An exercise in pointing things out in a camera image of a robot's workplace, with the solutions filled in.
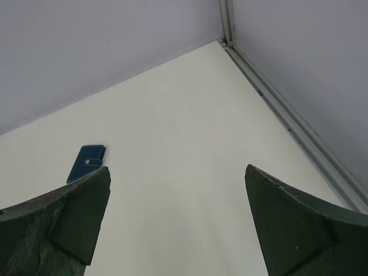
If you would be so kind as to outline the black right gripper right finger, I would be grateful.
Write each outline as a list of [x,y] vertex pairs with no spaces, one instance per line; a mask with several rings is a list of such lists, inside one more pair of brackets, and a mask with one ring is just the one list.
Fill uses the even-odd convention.
[[249,164],[247,197],[269,275],[367,275],[367,215]]

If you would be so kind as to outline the blue leather card holder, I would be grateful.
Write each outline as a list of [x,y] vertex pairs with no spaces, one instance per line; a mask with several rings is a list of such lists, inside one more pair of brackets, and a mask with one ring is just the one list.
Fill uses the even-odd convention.
[[106,147],[104,145],[82,146],[67,177],[66,183],[72,183],[102,167],[105,151]]

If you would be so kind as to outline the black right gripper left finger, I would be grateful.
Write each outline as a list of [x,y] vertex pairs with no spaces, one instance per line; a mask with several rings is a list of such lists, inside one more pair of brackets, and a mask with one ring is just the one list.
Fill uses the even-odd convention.
[[110,196],[106,166],[1,210],[1,275],[83,275]]

